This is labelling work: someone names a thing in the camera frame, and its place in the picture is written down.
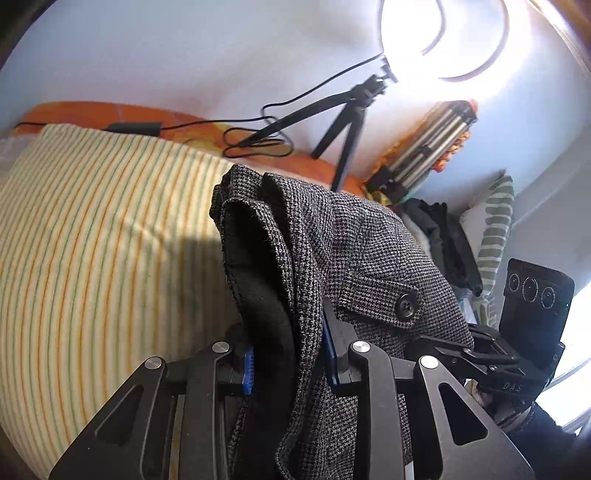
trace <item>window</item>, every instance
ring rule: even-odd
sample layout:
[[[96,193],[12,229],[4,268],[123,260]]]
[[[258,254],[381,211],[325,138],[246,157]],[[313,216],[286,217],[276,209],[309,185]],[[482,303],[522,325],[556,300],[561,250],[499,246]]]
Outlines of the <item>window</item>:
[[[591,283],[573,298],[561,341],[566,350],[536,402],[565,431],[575,432],[591,416]]]

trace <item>orange bedspread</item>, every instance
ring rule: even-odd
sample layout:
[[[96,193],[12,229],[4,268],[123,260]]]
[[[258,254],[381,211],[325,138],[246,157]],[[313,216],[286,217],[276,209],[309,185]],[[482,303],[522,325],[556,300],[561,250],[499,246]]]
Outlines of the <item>orange bedspread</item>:
[[[124,105],[122,103],[103,102],[52,102],[42,103],[32,108],[22,118],[23,122],[73,124],[79,127],[103,129],[114,122],[162,122],[163,127],[170,127],[202,118],[188,115],[186,113],[172,112],[157,108],[144,106]],[[187,142],[201,150],[211,151],[221,155],[226,147],[222,140],[222,134],[227,128],[224,124],[202,124],[175,130],[165,130],[161,138],[175,142]],[[13,130],[14,135],[34,133],[42,127],[32,125],[21,125]],[[245,138],[247,133],[233,131],[228,135],[228,140],[238,142]],[[242,149],[237,153],[251,153],[250,149]],[[335,167],[324,160],[314,160],[309,155],[295,151],[289,157],[272,158],[263,155],[256,155],[242,163],[270,167],[275,170],[283,170],[306,179],[330,184],[335,172]],[[360,181],[351,175],[347,176],[344,191],[365,197],[361,191]]]

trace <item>camera lens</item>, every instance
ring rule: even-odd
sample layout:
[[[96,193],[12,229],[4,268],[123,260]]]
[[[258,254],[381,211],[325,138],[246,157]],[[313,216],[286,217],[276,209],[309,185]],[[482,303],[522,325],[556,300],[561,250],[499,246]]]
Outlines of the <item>camera lens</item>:
[[[556,293],[554,293],[554,289],[552,287],[546,287],[542,292],[542,306],[545,309],[552,308],[554,305],[554,301],[556,299]]]
[[[526,278],[521,293],[525,301],[534,301],[538,296],[538,283],[533,278]]]
[[[519,288],[519,277],[518,277],[517,273],[514,273],[513,275],[511,275],[511,278],[509,278],[509,290],[517,291],[518,288]]]

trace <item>jacket pocket flap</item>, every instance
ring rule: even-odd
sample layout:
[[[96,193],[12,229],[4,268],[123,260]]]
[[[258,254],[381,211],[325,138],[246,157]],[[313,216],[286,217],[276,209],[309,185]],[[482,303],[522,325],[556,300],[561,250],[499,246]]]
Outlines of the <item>jacket pocket flap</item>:
[[[404,302],[401,301],[402,296],[405,296]],[[422,300],[419,290],[410,285],[349,272],[343,281],[339,305],[352,312],[408,330],[421,317]]]

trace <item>camera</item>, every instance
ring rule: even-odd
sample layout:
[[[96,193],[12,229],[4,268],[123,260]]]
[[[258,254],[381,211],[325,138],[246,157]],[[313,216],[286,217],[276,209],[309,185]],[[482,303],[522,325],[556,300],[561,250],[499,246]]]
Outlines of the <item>camera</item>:
[[[553,376],[564,351],[560,338],[574,281],[551,268],[511,258],[501,313],[501,336],[537,368]]]

